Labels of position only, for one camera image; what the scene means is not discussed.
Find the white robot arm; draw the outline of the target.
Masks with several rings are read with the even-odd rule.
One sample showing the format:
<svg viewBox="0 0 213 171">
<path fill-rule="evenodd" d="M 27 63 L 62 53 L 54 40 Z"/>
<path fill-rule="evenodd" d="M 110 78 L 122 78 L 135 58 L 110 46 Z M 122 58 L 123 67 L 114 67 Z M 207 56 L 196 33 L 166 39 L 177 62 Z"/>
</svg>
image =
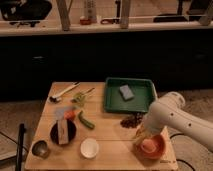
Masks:
<svg viewBox="0 0 213 171">
<path fill-rule="evenodd" d="M 191 137 L 213 152 L 213 123 L 195 117 L 183 110 L 184 97 L 177 92 L 169 92 L 153 101 L 143 118 L 146 131 L 160 134 L 165 126 L 172 127 Z"/>
</svg>

